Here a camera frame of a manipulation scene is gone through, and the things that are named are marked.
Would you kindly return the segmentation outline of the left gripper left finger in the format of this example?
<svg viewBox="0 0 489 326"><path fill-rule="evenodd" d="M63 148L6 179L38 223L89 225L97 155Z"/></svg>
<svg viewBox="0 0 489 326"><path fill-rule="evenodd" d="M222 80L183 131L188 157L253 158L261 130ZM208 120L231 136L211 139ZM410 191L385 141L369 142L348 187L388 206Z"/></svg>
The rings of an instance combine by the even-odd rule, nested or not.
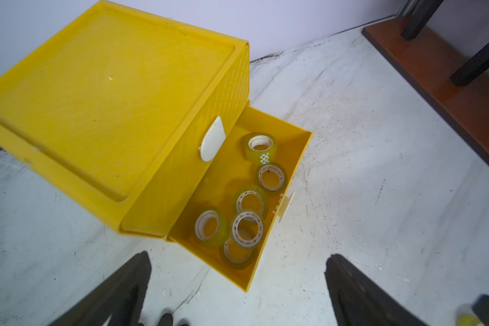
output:
<svg viewBox="0 0 489 326"><path fill-rule="evenodd" d="M52 325L138 325L152 265L148 252L134 255Z"/></svg>

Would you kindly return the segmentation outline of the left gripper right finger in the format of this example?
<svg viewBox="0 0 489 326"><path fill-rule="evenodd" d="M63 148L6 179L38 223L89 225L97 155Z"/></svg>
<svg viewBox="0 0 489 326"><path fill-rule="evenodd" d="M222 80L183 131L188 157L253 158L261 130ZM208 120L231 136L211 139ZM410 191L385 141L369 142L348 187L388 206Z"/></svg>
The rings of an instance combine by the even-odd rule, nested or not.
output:
<svg viewBox="0 0 489 326"><path fill-rule="evenodd" d="M338 325L424 325L340 254L326 262L325 279Z"/></svg>

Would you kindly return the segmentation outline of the yellow top drawer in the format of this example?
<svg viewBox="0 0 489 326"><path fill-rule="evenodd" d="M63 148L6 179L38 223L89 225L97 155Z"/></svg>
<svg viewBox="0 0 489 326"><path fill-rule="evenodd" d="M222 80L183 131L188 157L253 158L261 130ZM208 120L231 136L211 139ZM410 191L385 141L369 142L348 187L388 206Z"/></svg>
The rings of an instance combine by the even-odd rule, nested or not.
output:
<svg viewBox="0 0 489 326"><path fill-rule="evenodd" d="M216 118L230 132L249 100L249 44L239 51L221 81L160 165L121 223L121 231L164 237L178 220L210 163L199 147Z"/></svg>

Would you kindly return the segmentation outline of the yellow drawer cabinet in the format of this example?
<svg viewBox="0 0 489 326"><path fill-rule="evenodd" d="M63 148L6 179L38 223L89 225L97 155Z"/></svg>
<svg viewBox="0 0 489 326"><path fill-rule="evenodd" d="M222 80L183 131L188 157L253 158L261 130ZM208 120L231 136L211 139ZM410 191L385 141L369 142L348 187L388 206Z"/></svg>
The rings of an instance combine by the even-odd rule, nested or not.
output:
<svg viewBox="0 0 489 326"><path fill-rule="evenodd" d="M244 43L99 1L0 77L0 146L113 230L136 234L121 231L123 219ZM229 133L216 118L203 161Z"/></svg>

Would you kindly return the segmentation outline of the yellow black work glove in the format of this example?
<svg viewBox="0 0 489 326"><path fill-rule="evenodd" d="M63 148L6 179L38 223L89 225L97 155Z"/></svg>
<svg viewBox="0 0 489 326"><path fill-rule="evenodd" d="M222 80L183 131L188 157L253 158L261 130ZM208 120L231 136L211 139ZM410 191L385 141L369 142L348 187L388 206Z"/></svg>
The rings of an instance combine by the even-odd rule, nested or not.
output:
<svg viewBox="0 0 489 326"><path fill-rule="evenodd" d="M174 326L173 314L170 312L163 313L156 325L157 326ZM182 319L182 320L180 320L179 325L180 326L190 326L190 322L186 319Z"/></svg>

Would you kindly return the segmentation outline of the brown wooden step shelf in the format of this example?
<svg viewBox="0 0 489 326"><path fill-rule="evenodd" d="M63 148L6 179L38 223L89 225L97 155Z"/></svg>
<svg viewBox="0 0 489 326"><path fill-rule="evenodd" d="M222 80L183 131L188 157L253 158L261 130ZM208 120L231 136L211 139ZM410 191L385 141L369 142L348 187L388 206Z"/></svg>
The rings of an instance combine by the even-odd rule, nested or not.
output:
<svg viewBox="0 0 489 326"><path fill-rule="evenodd" d="M466 58L427 27L440 5L423 1L414 14L361 33L489 165L489 42Z"/></svg>

